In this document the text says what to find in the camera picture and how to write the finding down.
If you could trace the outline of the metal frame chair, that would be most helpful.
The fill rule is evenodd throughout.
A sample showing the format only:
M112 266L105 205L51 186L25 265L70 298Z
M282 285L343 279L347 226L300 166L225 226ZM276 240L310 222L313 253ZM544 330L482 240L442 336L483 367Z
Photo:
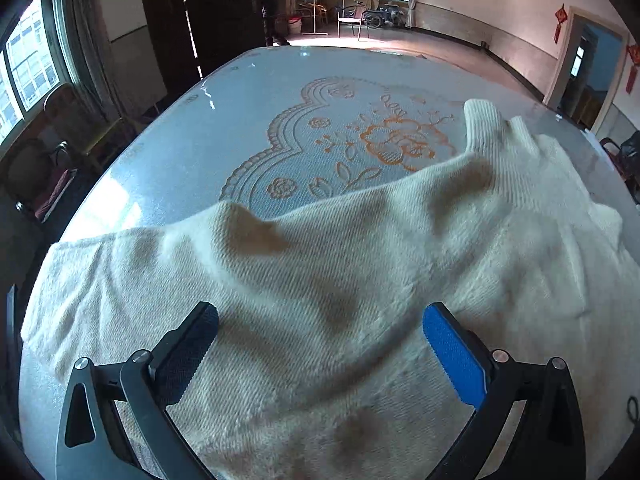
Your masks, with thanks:
M355 3L352 6L343 6L337 11L337 35L342 36L342 29L349 27L352 31L352 36L360 40L362 31L368 29L368 17L369 9L364 4Z

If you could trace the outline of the blue floral lace tablecloth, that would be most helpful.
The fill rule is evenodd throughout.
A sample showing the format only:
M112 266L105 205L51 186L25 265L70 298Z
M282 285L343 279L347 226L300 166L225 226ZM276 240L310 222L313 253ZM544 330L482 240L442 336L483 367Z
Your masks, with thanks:
M605 156L575 127L446 65L313 47L250 51L196 84L94 188L75 221L81 236L56 244L162 228L220 203L272 220L393 183L465 150L469 100L557 140L593 198L620 214L639 267L638 211Z

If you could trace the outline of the black office chair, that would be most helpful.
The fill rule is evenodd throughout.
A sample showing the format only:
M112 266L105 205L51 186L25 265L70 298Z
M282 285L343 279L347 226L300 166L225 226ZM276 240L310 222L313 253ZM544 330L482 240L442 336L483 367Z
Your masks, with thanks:
M636 130L622 144L616 143L607 136L600 141L600 145L623 179L631 198L638 204L640 190L640 131Z

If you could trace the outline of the red Chinese knot left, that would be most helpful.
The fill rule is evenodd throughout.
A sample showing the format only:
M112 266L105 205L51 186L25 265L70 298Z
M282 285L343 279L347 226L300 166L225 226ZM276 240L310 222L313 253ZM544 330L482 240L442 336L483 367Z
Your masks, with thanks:
M554 16L555 16L555 19L556 19L556 25L555 25L554 35L553 35L553 42L555 44L558 44L559 43L559 39L560 39L560 35L561 35L561 32L562 32L562 26L568 20L568 15L567 15L567 12L565 10L564 4L562 4L562 6L559 8L559 10L557 10L555 12Z

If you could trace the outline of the person standing in background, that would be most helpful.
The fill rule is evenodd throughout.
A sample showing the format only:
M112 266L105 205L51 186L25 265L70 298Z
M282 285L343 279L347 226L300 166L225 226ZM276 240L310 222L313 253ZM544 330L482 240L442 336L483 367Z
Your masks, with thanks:
M266 45L268 47L273 47L275 44L280 47L288 46L288 40L277 31L276 27L279 0L260 0L260 4L262 5Z

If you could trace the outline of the red chinese knot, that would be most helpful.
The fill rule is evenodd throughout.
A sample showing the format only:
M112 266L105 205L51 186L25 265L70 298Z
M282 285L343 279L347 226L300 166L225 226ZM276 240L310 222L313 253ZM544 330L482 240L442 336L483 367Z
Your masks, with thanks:
M555 44L558 44L559 43L559 39L560 39L560 35L561 35L561 32L562 32L562 26L568 20L568 15L567 15L567 12L565 10L564 4L562 4L562 6L559 8L559 10L557 10L555 12L554 16L555 16L555 19L556 19L556 25L555 25L554 35L553 35L553 42Z
M634 84L636 83L638 73L639 73L640 44L630 44L627 47L627 53L630 58L631 68L629 70L625 91L627 94L631 94L632 90L634 90Z

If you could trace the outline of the red Chinese knot right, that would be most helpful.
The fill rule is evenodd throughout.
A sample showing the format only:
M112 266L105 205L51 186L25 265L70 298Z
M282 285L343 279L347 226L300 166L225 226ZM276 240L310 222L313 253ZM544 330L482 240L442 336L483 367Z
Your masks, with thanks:
M630 44L627 47L627 53L630 58L631 68L629 70L625 91L627 94L631 94L632 90L634 90L634 84L636 83L638 73L639 73L640 44Z

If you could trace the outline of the cream knitted sweater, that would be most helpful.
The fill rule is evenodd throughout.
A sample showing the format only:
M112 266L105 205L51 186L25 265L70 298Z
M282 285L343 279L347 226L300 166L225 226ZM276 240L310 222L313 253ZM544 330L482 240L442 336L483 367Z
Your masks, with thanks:
M26 350L55 374L149 348L201 301L221 330L170 412L226 479L420 479L469 417L421 330L440 301L485 344L563 358L586 473L623 448L639 390L639 268L623 221L559 142L465 103L465 150L272 220L220 203L54 245Z

